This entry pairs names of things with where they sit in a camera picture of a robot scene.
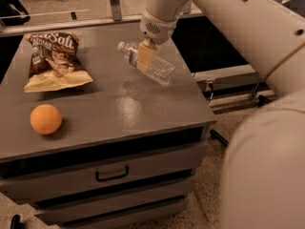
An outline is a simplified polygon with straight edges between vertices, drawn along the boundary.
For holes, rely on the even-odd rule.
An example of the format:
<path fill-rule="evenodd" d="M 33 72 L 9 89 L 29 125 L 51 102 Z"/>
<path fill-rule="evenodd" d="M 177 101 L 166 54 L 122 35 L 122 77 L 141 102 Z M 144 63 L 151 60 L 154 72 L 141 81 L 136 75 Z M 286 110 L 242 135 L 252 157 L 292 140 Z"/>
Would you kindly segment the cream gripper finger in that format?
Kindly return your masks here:
<path fill-rule="evenodd" d="M 146 72 L 158 52 L 158 47 L 150 38 L 145 38 L 138 46 L 137 68 Z"/>

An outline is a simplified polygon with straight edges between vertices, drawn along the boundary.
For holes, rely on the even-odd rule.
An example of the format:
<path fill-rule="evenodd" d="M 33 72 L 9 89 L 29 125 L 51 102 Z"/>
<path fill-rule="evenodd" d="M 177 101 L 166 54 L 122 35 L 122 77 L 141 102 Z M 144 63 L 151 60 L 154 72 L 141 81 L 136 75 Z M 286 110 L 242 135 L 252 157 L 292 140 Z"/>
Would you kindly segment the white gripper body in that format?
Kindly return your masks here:
<path fill-rule="evenodd" d="M 177 21 L 162 21 L 153 17 L 147 10 L 142 13 L 140 30 L 156 45 L 162 45 L 168 41 L 175 30 Z"/>

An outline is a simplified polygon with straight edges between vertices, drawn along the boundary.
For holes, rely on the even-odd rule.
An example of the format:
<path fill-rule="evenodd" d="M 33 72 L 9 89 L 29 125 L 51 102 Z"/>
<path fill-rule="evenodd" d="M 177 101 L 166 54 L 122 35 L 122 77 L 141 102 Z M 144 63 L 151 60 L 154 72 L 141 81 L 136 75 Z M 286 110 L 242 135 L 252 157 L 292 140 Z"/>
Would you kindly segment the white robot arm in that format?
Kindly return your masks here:
<path fill-rule="evenodd" d="M 305 229 L 305 19 L 275 0 L 146 0 L 140 59 L 170 39 L 193 2 L 245 59 L 234 86 L 264 83 L 276 99 L 226 149 L 221 229 Z"/>

